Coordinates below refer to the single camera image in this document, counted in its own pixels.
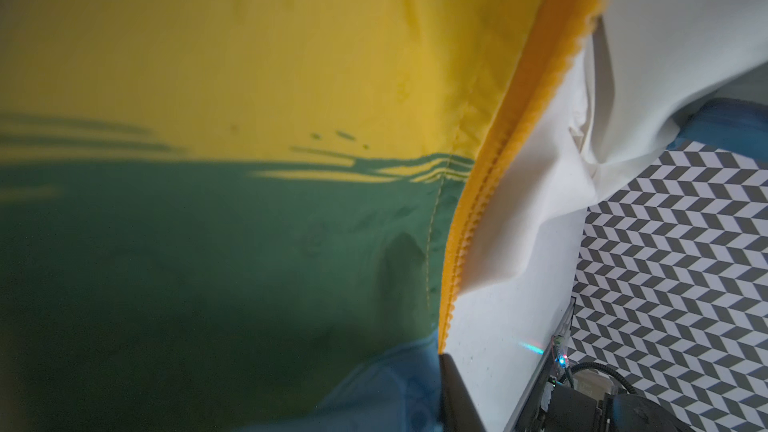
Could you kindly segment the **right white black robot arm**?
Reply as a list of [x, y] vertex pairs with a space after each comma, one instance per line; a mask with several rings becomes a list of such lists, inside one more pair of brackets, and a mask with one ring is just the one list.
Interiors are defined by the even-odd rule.
[[[586, 362], [564, 367], [558, 377], [541, 383], [518, 420], [521, 431], [690, 431], [692, 427], [659, 404], [640, 396], [634, 386], [612, 367]], [[580, 391], [576, 375], [599, 372], [611, 380], [595, 397]]]

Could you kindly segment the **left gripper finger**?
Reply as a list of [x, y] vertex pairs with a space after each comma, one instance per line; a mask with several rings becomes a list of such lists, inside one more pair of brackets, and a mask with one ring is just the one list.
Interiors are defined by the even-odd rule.
[[448, 432], [485, 431], [469, 391], [449, 354], [439, 356], [441, 373], [440, 422]]

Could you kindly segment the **rainbow coloured jacket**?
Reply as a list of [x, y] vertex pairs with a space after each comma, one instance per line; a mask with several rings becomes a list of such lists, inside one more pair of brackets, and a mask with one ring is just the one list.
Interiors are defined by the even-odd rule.
[[1, 0], [1, 427], [439, 429], [461, 290], [766, 60], [767, 0]]

